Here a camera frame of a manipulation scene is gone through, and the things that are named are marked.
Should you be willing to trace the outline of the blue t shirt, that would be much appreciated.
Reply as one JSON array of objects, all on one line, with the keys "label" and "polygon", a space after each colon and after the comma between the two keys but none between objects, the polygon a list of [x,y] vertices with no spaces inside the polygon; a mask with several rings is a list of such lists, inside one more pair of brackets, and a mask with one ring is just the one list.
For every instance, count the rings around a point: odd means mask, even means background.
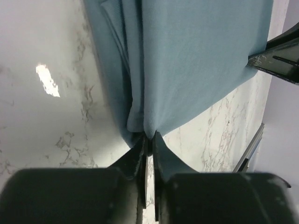
[{"label": "blue t shirt", "polygon": [[271,0],[86,0],[115,122],[132,147],[184,125],[251,79]]}]

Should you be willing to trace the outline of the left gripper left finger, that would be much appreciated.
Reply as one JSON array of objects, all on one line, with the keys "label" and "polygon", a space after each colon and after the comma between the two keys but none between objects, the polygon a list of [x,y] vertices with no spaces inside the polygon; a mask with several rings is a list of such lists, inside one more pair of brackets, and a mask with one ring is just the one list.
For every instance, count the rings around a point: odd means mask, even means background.
[{"label": "left gripper left finger", "polygon": [[28,168],[0,195],[3,224],[140,224],[146,207],[146,140],[107,168]]}]

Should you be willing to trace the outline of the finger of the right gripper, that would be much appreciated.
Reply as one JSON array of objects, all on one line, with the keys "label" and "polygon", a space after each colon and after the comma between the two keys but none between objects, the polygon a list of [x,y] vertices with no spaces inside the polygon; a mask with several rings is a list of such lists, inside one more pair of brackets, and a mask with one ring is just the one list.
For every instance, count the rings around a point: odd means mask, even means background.
[{"label": "finger of the right gripper", "polygon": [[276,47],[278,45],[287,43],[299,37],[299,23],[294,25],[292,28],[288,29],[279,36],[269,40],[266,45],[266,50]]},{"label": "finger of the right gripper", "polygon": [[250,56],[247,66],[289,83],[298,83],[299,45],[285,45]]}]

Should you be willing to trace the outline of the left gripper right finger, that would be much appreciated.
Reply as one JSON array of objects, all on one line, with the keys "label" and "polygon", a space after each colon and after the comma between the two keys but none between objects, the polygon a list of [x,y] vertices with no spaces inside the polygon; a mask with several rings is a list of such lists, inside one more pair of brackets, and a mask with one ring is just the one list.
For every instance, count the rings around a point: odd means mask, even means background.
[{"label": "left gripper right finger", "polygon": [[161,224],[293,224],[287,182],[270,173],[201,173],[160,133],[152,139],[155,219]]}]

